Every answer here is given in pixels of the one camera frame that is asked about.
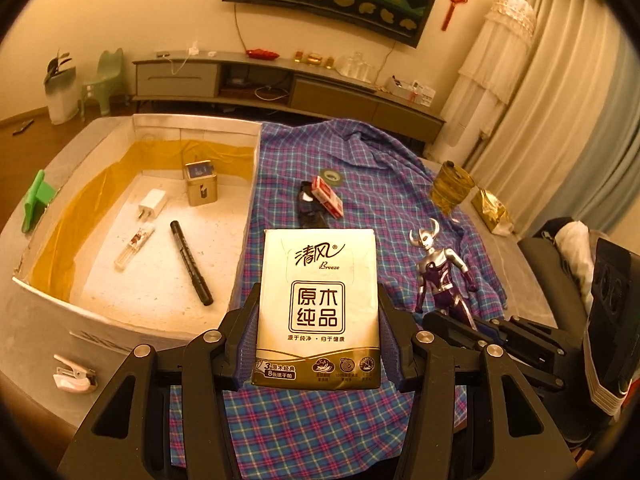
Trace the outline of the purple silver action figure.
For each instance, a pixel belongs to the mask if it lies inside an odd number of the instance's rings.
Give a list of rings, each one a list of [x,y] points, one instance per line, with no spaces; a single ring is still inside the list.
[[[414,247],[420,247],[425,252],[425,256],[416,264],[418,292],[413,311],[422,312],[426,293],[429,292],[437,310],[469,326],[471,330],[477,330],[472,310],[460,288],[452,280],[451,268],[454,266],[461,272],[468,292],[475,294],[477,284],[472,277],[470,268],[452,248],[435,247],[439,231],[440,225],[435,218],[430,218],[430,225],[427,228],[418,229],[417,233],[413,230],[409,231],[410,244]]]

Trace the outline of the white tissue pack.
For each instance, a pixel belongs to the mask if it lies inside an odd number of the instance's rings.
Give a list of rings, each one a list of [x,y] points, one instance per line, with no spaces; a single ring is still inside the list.
[[[373,230],[265,232],[253,385],[376,389],[379,329]]]

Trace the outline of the black marker pen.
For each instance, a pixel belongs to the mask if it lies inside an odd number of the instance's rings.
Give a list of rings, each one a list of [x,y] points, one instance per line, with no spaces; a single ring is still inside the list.
[[[201,271],[191,254],[188,244],[186,244],[186,238],[183,235],[179,221],[172,220],[169,223],[169,227],[178,248],[178,252],[182,258],[184,265],[186,266],[186,272],[188,272],[194,290],[198,295],[198,299],[202,304],[204,304],[204,306],[210,306],[214,302],[213,295],[210,292],[205,278],[201,274]]]

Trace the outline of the red staples box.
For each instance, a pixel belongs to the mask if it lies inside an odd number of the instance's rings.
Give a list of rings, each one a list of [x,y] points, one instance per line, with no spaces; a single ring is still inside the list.
[[[314,180],[311,181],[311,194],[333,218],[341,219],[344,217],[343,201],[322,177],[314,177]]]

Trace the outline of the white printed lighter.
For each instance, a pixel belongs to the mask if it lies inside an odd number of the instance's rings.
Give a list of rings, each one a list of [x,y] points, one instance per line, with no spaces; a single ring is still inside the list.
[[[155,232],[155,226],[152,223],[143,223],[134,236],[128,240],[125,248],[120,252],[114,260],[114,267],[117,271],[123,271],[128,266],[129,260],[137,255],[138,251],[145,245],[149,238]]]

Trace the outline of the white charger plug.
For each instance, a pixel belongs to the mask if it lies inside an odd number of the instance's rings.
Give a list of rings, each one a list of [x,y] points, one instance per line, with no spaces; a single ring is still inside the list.
[[[152,188],[138,205],[138,219],[141,221],[156,219],[164,209],[166,203],[166,192],[159,188]]]

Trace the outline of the gold square tin box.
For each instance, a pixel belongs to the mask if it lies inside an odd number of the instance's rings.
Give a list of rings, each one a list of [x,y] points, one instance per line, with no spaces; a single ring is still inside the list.
[[[189,162],[183,168],[186,194],[192,207],[215,203],[218,200],[218,174],[209,159]]]

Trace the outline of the gold foil bag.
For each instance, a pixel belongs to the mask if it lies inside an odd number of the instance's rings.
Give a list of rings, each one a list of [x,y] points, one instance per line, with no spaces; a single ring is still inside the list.
[[[509,236],[513,232],[510,214],[494,194],[480,188],[471,203],[491,234]]]

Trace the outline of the white nail clipper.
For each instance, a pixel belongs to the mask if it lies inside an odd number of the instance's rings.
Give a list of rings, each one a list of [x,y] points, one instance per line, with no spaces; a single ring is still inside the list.
[[[73,394],[87,394],[96,390],[96,372],[59,354],[53,356],[60,363],[52,375],[56,388]]]

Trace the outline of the blue plaid shirt cloth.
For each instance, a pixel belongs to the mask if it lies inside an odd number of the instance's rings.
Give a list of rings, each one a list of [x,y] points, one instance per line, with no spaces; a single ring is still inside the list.
[[[266,122],[248,229],[243,285],[262,284],[254,349],[293,365],[281,380],[251,370],[224,394],[244,479],[334,479],[399,455],[413,397],[383,364],[378,291],[418,322],[410,242],[434,228],[460,258],[447,274],[472,315],[506,304],[480,236],[464,214],[430,201],[434,176],[396,139],[364,122],[303,127]]]

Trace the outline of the white storage box on cabinet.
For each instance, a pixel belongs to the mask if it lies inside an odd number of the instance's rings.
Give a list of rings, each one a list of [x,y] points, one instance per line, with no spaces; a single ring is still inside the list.
[[[413,81],[412,84],[390,76],[385,84],[385,89],[393,96],[418,104],[424,107],[430,107],[435,97],[435,90]]]

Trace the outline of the grey tv cabinet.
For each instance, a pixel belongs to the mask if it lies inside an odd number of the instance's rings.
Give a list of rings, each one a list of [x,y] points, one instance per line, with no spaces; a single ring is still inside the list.
[[[346,118],[406,138],[433,143],[445,121],[335,70],[290,60],[261,61],[241,53],[190,55],[178,51],[138,58],[134,99],[209,102],[280,110],[317,118]]]

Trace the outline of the white floor air conditioner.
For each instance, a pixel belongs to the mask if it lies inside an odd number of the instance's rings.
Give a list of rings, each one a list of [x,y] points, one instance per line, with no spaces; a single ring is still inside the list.
[[[462,166],[506,111],[534,42],[536,14],[526,0],[494,0],[440,112],[445,121],[426,149],[435,162]]]

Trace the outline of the red tray on cabinet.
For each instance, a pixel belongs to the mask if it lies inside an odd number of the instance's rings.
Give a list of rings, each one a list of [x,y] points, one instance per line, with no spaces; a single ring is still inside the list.
[[[247,49],[245,53],[249,58],[259,61],[274,61],[280,58],[279,53],[264,49]]]

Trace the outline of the green plastic chair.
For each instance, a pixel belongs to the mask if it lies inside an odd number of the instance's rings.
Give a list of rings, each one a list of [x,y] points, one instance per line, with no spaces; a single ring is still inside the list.
[[[87,102],[93,100],[99,105],[101,116],[111,114],[111,97],[127,99],[127,85],[124,72],[124,50],[102,52],[96,74],[85,80],[80,92],[80,117],[86,120]]]

